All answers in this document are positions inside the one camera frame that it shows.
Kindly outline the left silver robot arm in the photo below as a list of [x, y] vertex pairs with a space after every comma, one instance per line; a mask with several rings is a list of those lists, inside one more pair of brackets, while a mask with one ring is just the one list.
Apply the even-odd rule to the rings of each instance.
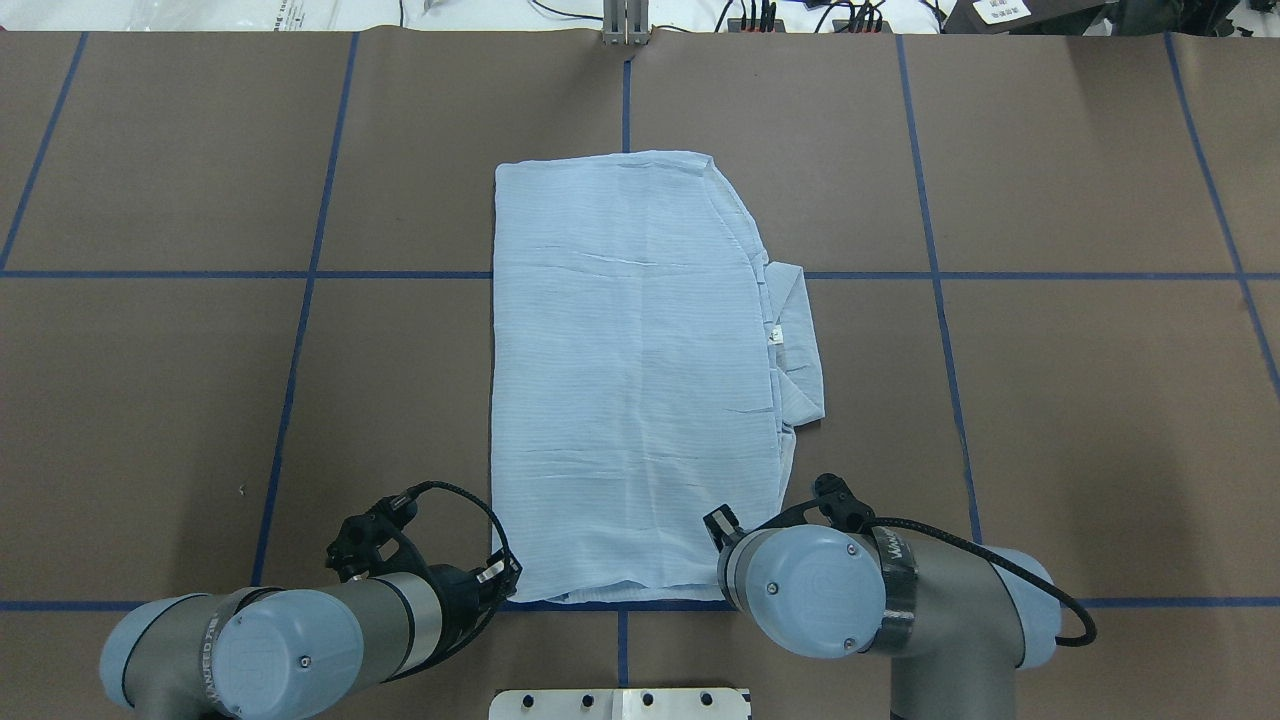
[[438, 564], [316, 589], [189, 593], [129, 611], [99, 656], [105, 696], [140, 719], [308, 719], [442, 664], [515, 593], [521, 566]]

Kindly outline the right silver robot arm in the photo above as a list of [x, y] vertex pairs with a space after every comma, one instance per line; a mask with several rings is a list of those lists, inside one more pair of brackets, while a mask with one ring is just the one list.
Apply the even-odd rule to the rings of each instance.
[[1012, 719], [1016, 675], [1059, 647], [1062, 601], [1033, 557], [936, 527], [810, 523], [804, 507], [748, 530], [704, 516], [730, 605], [808, 659], [878, 655], [893, 719]]

